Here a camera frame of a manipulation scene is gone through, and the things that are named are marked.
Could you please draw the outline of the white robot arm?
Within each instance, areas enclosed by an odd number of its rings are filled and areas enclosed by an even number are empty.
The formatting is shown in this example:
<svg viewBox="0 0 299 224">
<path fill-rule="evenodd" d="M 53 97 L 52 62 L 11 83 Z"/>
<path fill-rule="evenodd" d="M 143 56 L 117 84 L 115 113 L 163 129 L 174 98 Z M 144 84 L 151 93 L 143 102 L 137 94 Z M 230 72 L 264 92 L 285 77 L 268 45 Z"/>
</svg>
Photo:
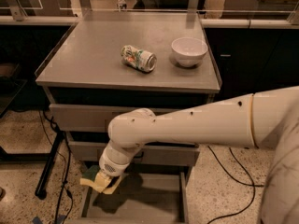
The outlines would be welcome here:
<svg viewBox="0 0 299 224">
<path fill-rule="evenodd" d="M 263 91 L 157 116 L 140 108 L 114 118 L 96 190 L 122 175 L 147 143 L 273 148 L 258 224 L 299 223 L 299 87 Z"/>
</svg>

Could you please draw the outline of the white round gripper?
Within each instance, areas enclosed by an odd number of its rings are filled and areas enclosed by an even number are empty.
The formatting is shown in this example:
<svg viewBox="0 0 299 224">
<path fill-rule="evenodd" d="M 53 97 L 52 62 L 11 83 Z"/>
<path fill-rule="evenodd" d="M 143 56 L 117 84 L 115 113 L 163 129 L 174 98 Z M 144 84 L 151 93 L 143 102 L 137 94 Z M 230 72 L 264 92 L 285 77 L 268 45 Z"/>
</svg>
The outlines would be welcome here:
<svg viewBox="0 0 299 224">
<path fill-rule="evenodd" d="M 112 177 L 120 176 L 128 167 L 133 157 L 142 149 L 143 144 L 133 144 L 131 147 L 122 147 L 118 143 L 109 141 L 100 160 L 100 171 L 96 174 L 94 189 L 102 193 L 112 181 Z"/>
</svg>

